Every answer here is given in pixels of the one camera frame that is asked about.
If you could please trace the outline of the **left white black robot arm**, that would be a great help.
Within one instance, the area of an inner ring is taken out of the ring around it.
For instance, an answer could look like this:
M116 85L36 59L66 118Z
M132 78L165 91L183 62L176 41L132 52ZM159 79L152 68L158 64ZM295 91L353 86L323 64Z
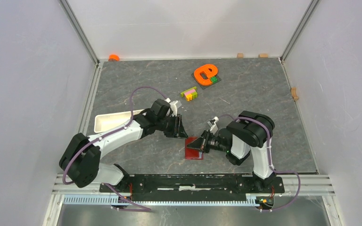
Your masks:
M156 131L169 138L187 139L179 108L180 101L157 99L150 108L131 114L125 123L105 133L89 137L83 133L74 135L58 163L64 171L63 183L74 183L78 188L103 183L118 192L125 191L129 187L127 173L117 164L101 163L102 157Z

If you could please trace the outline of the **red card holder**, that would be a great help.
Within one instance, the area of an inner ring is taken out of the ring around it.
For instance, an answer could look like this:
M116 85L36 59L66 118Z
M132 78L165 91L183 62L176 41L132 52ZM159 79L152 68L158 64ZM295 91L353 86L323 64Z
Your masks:
M203 153L198 150L188 148L187 145L196 140L197 137L189 137L185 140L185 159L187 160L202 160L204 158Z

